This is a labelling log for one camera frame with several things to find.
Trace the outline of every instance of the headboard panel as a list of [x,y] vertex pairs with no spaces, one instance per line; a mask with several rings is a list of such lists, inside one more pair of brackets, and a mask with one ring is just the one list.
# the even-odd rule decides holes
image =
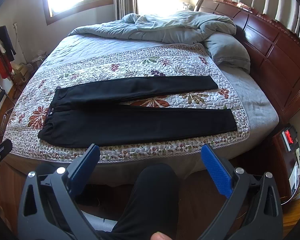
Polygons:
[[300,109],[300,38],[281,23],[231,0],[199,0],[196,11],[229,16],[247,49],[250,75],[286,124]]

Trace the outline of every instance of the window sill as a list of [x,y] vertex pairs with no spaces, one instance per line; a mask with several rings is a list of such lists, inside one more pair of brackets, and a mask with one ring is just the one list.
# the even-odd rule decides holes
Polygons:
[[82,12],[85,10],[89,10],[92,8],[104,6],[104,5],[111,5],[114,4],[114,0],[87,0],[88,2],[78,4],[69,10],[60,12],[56,15],[50,16],[50,11],[49,11],[49,6],[48,6],[48,0],[42,0],[43,2],[43,11],[44,11],[44,16],[46,18],[46,23],[47,25],[54,23],[62,18],[68,17],[72,14]]

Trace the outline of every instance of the bed sheet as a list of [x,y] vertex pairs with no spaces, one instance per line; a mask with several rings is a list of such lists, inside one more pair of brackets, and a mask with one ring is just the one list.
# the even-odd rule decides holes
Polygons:
[[[38,72],[81,59],[162,44],[154,41],[107,39],[95,35],[69,36],[61,41]],[[261,142],[278,124],[279,118],[265,94],[245,71],[226,65],[219,65],[219,68],[239,95],[250,123],[250,136],[248,139],[231,146],[215,149],[219,156],[231,159]],[[9,158],[10,165],[23,173],[33,170],[40,162],[39,160],[25,159],[16,155],[11,155]],[[181,178],[186,178],[189,174],[204,169],[200,154],[141,160],[131,163],[100,164],[93,173],[91,182],[111,186],[133,183],[143,168],[157,162],[169,164]]]

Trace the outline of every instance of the pillow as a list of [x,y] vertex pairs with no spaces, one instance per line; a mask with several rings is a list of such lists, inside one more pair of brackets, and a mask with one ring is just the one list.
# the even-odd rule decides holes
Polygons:
[[250,72],[250,57],[245,47],[233,36],[215,32],[203,42],[214,63],[226,62],[228,66]]

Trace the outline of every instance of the floral quilt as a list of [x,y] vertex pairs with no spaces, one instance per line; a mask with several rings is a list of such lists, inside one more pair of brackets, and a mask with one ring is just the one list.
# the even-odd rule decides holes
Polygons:
[[[101,147],[100,162],[114,163],[189,155],[199,152],[205,143],[210,143],[213,148],[219,148],[241,142],[249,137],[249,120],[238,94],[207,55],[204,47],[196,43],[130,50],[54,68],[41,68],[18,99],[8,121],[4,138],[12,141],[13,154],[38,160],[70,162],[82,155],[85,149],[57,147],[37,137],[56,88],[124,77],[173,75],[210,75],[219,88],[157,96],[124,104],[145,107],[230,108],[238,130],[176,141]],[[166,120],[167,126],[169,122],[176,122],[176,120]],[[196,125],[196,120],[189,119],[188,122],[189,126]]]

